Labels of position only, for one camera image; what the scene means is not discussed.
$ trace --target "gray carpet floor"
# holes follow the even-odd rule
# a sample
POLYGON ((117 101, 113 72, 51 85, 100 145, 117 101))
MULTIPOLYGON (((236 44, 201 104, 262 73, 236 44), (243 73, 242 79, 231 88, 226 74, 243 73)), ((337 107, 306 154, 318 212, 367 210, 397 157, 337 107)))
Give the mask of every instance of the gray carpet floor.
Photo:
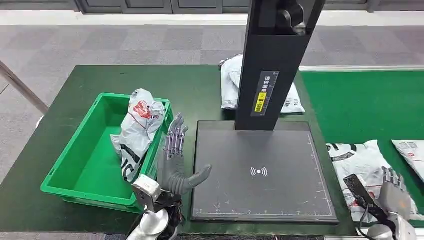
MULTIPOLYGON (((245 26, 0 26, 0 60, 51 105, 75 65, 217 64, 243 51, 245 32, 245 26)), ((302 65, 424 65, 423 43, 420 26, 319 26, 302 65)), ((0 183, 41 116, 0 78, 0 183)), ((119 237, 0 232, 0 240, 119 237)))

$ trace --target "white plastic bag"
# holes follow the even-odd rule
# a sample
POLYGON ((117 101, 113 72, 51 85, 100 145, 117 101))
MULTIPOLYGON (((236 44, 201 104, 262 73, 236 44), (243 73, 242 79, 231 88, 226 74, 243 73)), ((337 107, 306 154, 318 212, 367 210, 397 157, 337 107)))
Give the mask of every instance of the white plastic bag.
POLYGON ((392 140, 391 142, 424 182, 424 140, 392 140))
MULTIPOLYGON (((356 174, 366 190, 378 199, 383 185, 382 167, 390 168, 390 165, 381 154, 377 140, 367 141, 364 144, 327 144, 327 149, 352 219, 354 222, 359 222, 365 209, 357 204, 343 179, 356 174)), ((418 214, 417 206, 412 199, 410 219, 424 221, 424 216, 418 214)), ((375 221, 377 221, 375 217, 368 214, 363 222, 375 221)))
MULTIPOLYGON (((240 78, 242 75, 243 55, 236 55, 221 61, 221 108, 234 110, 239 101, 240 78)), ((301 99, 295 84, 291 85, 281 113, 304 113, 301 99)))
POLYGON ((164 114, 164 105, 155 101, 149 91, 137 89, 132 93, 120 135, 110 136, 115 151, 121 157, 122 177, 125 181, 135 180, 143 164, 143 156, 164 121, 164 114))

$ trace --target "yellow label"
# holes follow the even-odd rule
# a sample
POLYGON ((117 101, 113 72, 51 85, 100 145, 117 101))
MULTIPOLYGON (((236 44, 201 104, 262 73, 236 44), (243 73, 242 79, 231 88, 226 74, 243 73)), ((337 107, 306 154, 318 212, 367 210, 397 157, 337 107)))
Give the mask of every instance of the yellow label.
POLYGON ((267 97, 266 92, 260 92, 259 96, 257 96, 256 106, 254 107, 254 111, 256 113, 262 112, 262 107, 264 106, 266 97, 267 97))

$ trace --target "wireless charging symbol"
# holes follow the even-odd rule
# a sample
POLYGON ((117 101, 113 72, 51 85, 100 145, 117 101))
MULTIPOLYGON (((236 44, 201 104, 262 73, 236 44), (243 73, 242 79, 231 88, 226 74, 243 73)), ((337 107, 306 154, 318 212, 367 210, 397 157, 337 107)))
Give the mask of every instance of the wireless charging symbol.
POLYGON ((266 177, 268 176, 268 169, 266 167, 262 167, 261 169, 256 169, 254 167, 251 167, 250 175, 252 175, 252 177, 255 177, 256 175, 262 175, 266 177))

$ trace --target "red logo on bag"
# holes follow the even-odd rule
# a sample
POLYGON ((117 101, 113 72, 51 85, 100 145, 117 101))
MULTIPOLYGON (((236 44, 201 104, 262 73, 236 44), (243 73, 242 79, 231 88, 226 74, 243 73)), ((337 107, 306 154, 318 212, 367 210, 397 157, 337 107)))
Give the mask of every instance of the red logo on bag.
POLYGON ((150 119, 152 117, 152 113, 150 112, 150 107, 148 106, 146 101, 139 101, 138 104, 133 108, 134 112, 138 113, 138 115, 145 119, 150 119))

